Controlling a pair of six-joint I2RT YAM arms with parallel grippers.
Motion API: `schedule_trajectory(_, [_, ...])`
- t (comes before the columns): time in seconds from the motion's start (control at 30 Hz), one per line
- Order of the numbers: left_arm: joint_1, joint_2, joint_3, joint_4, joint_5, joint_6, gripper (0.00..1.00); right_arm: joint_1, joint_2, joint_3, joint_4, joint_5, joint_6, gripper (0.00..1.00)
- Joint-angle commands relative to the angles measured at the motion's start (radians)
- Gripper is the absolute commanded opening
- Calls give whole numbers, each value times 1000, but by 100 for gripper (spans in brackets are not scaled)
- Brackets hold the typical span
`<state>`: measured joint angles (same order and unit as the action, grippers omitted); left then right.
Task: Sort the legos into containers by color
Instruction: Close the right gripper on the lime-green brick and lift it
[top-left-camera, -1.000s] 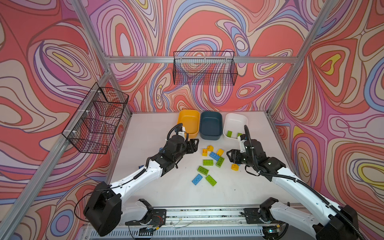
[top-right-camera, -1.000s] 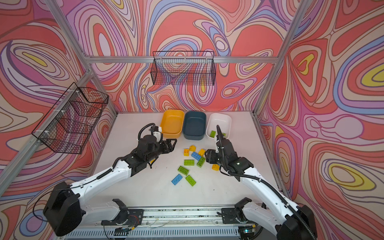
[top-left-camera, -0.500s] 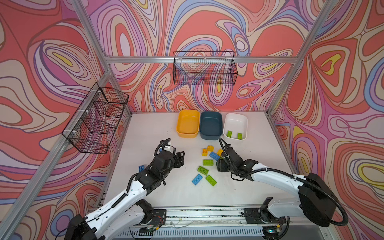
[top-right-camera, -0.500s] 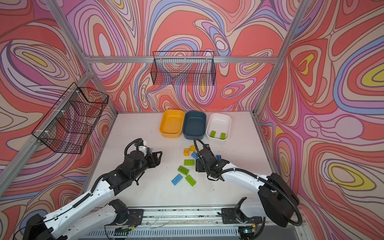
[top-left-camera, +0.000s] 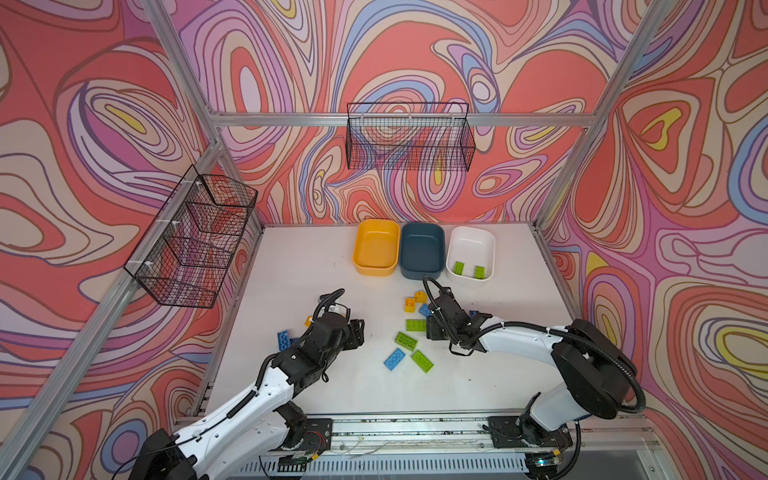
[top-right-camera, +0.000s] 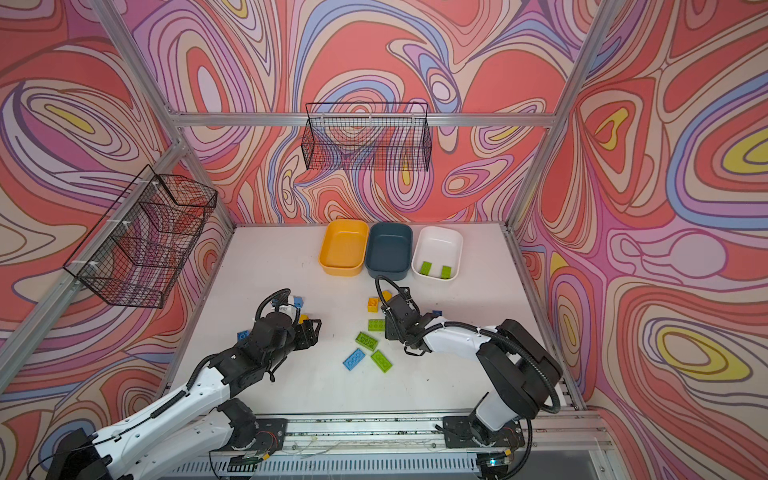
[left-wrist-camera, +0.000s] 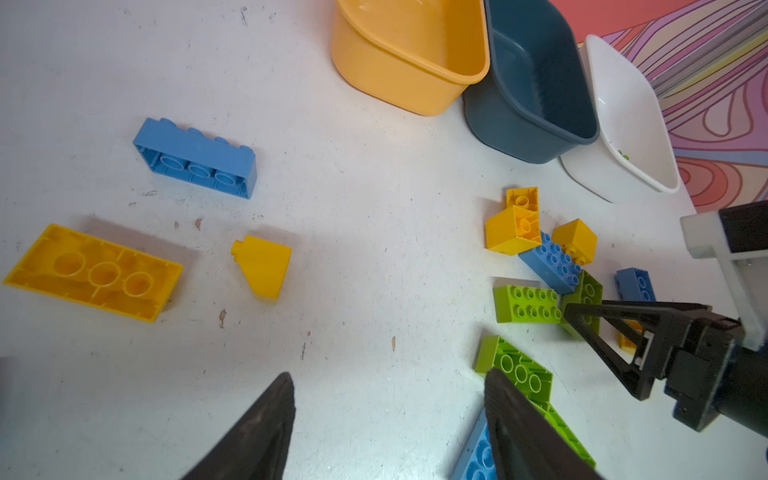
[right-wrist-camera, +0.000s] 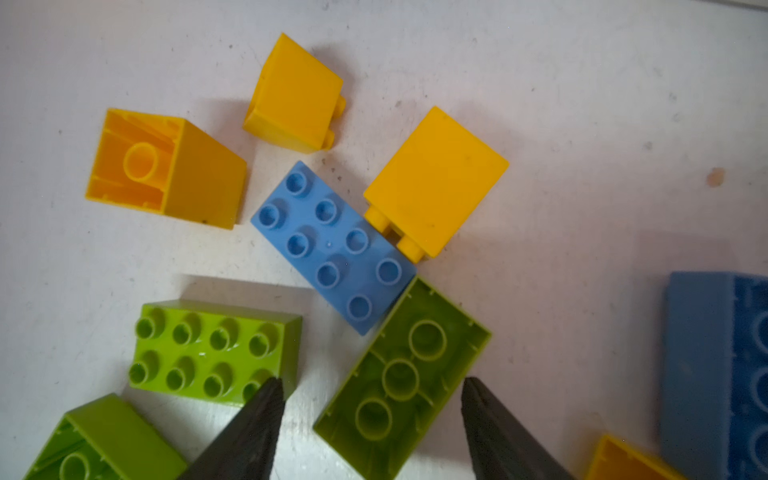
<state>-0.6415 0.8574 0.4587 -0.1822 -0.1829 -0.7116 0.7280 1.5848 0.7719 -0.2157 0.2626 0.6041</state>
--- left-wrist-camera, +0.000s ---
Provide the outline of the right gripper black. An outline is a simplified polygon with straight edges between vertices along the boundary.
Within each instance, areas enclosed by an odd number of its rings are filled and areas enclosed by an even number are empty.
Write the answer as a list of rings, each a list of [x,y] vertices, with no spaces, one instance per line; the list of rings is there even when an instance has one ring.
[[[673,418],[701,432],[719,417],[767,435],[767,354],[742,345],[743,328],[692,302],[607,300],[569,303],[563,320],[593,349],[632,397],[650,397],[656,380],[675,400]],[[642,337],[628,363],[582,317],[639,319]]]

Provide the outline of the green lego brick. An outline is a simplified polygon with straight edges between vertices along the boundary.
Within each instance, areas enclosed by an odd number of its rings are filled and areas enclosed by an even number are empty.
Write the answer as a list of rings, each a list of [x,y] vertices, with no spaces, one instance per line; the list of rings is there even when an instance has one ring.
[[[565,309],[571,303],[600,305],[602,304],[603,286],[585,269],[582,269],[579,275],[579,284],[574,292],[564,295],[560,298],[559,308],[563,313],[563,320],[560,326],[566,330],[573,338],[583,340],[581,335],[564,319]],[[596,334],[600,334],[601,318],[596,316],[585,317],[585,323]]]
[[[474,372],[484,378],[500,370],[529,400],[549,405],[552,373],[500,336],[485,336],[474,364]]]
[[[493,289],[498,323],[559,324],[563,313],[551,289],[506,285]]]

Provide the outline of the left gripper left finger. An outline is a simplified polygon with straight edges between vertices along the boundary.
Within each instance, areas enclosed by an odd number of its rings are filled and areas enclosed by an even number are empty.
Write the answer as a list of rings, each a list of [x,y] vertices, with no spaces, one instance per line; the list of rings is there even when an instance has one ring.
[[[296,415],[294,384],[279,374],[186,479],[281,479]]]

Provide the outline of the green lego brick lowest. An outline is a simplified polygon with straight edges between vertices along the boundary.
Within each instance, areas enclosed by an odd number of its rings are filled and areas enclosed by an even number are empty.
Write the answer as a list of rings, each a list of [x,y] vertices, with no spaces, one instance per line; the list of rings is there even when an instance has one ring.
[[[532,405],[535,409],[544,417],[544,419],[555,429],[555,431],[562,437],[567,445],[592,469],[596,468],[596,462],[589,454],[584,445],[579,441],[578,437],[568,427],[567,423],[558,414],[556,409],[547,404],[541,404],[539,402],[532,401]]]

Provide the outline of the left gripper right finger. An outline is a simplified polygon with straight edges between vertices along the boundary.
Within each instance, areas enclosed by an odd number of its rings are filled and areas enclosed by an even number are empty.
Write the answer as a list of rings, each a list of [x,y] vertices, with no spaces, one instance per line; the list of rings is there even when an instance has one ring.
[[[598,479],[534,405],[493,369],[484,381],[484,405],[499,479]]]

